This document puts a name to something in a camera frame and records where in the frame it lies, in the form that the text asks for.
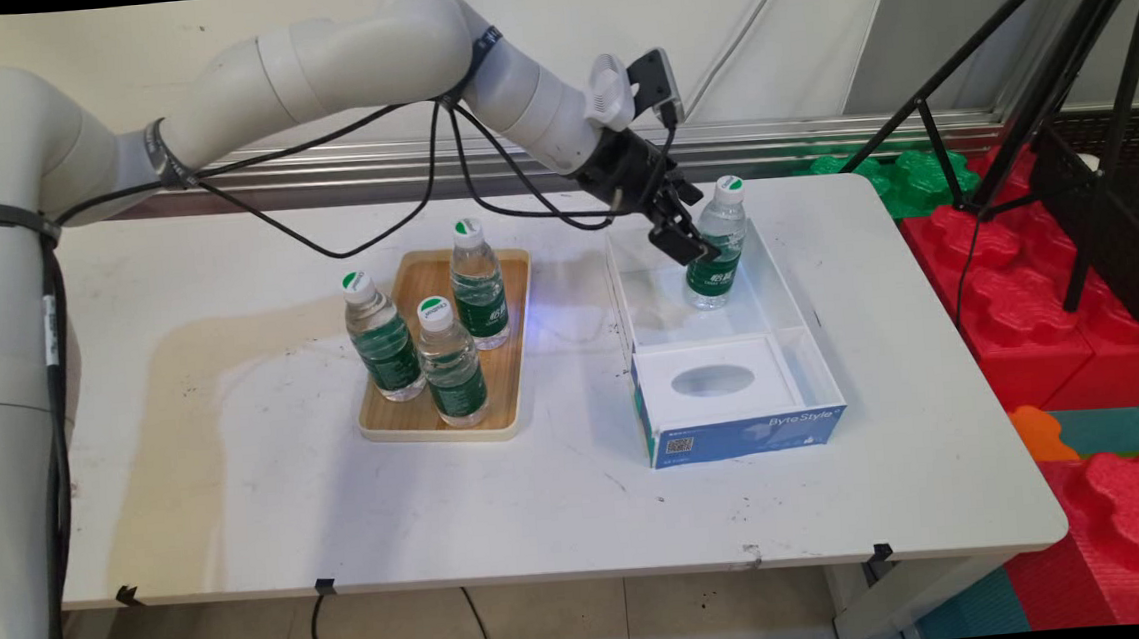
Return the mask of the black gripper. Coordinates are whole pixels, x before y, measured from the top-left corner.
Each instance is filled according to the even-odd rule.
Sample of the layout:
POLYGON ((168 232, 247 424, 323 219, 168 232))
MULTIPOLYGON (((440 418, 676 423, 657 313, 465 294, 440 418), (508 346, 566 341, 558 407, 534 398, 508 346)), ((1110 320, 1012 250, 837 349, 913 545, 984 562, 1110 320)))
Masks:
POLYGON ((644 214, 653 223, 648 241, 681 267, 714 262, 720 249, 705 240, 687 211, 703 192, 685 177, 673 174, 670 131, 665 144, 644 140, 636 131, 603 131, 595 150, 570 174, 579 189, 609 207, 611 218, 644 214))

